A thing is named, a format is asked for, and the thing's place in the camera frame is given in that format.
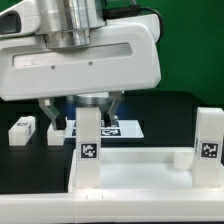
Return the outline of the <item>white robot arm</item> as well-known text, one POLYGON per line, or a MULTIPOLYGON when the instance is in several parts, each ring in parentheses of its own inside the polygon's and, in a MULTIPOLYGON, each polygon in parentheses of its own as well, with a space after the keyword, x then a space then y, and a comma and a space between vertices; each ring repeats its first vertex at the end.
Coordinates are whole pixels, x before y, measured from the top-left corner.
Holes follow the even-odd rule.
POLYGON ((161 80, 158 11, 108 0, 21 0, 0 12, 0 98, 36 99, 53 128, 56 97, 154 88, 161 80))

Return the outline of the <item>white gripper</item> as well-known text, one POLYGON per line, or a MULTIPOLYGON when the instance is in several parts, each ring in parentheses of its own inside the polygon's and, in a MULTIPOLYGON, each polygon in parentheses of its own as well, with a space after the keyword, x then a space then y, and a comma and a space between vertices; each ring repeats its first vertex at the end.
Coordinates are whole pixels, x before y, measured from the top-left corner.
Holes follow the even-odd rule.
POLYGON ((113 126, 126 90, 154 88, 161 80, 156 15, 109 20, 90 32, 91 44, 50 50, 41 36, 0 40, 0 98, 38 99, 55 131, 66 118, 54 106, 60 97, 109 92, 104 125, 113 126))

